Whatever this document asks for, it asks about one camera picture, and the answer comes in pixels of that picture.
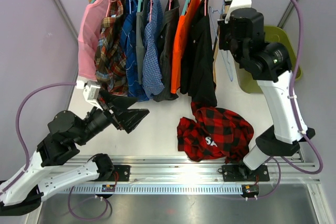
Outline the red black plaid shirt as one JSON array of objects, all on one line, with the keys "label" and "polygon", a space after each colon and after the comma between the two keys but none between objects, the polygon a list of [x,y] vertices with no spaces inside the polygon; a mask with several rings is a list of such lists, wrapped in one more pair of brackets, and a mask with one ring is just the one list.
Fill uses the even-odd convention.
[{"label": "red black plaid shirt", "polygon": [[194,162],[224,158],[240,162],[249,152],[254,128],[239,114],[191,103],[195,119],[182,117],[177,126],[177,149]]}]

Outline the light blue wire hanger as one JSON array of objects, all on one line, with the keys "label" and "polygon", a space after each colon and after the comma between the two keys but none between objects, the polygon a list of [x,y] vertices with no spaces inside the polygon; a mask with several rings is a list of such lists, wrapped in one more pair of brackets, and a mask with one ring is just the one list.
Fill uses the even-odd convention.
[{"label": "light blue wire hanger", "polygon": [[[221,8],[220,9],[213,9],[211,6],[208,8],[209,10],[209,17],[210,17],[210,21],[211,21],[211,24],[213,26],[213,30],[216,32],[215,34],[215,43],[213,45],[213,49],[216,49],[216,47],[218,46],[218,40],[219,40],[219,26],[218,25],[215,25],[215,22],[214,22],[214,19],[213,19],[213,15],[215,13],[218,13],[220,16],[223,15],[224,13],[224,0],[222,1],[222,5],[221,5]],[[226,68],[226,71],[227,71],[227,74],[228,74],[228,77],[229,77],[229,80],[230,82],[233,82],[233,79],[234,79],[234,76],[233,76],[233,68],[229,62],[229,58],[228,58],[228,51],[223,51],[223,50],[218,50],[222,59],[223,59],[223,62],[224,62],[224,65],[225,65],[225,68]]]}]

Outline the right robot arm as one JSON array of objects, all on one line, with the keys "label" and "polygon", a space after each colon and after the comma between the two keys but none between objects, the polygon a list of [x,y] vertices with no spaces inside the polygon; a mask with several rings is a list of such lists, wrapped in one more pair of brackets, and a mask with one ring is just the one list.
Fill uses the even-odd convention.
[{"label": "right robot arm", "polygon": [[251,0],[225,0],[229,9],[218,20],[219,49],[229,51],[241,69],[249,72],[265,96],[273,124],[256,138],[255,146],[234,165],[233,175],[250,180],[270,157],[291,156],[315,135],[307,127],[291,85],[295,73],[287,48],[267,42],[264,16],[251,6]]}]

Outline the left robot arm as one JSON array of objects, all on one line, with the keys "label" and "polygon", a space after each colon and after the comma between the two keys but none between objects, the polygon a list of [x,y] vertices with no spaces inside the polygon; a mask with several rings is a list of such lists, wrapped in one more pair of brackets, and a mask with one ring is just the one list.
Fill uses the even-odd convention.
[{"label": "left robot arm", "polygon": [[57,176],[50,173],[79,154],[79,146],[110,125],[131,133],[148,115],[148,109],[133,109],[136,98],[111,95],[98,89],[83,91],[93,107],[84,119],[73,112],[59,112],[48,123],[49,134],[37,145],[28,167],[18,171],[19,179],[1,182],[1,216],[23,216],[60,191],[88,181],[107,181],[114,165],[107,154],[96,154],[83,165]]}]

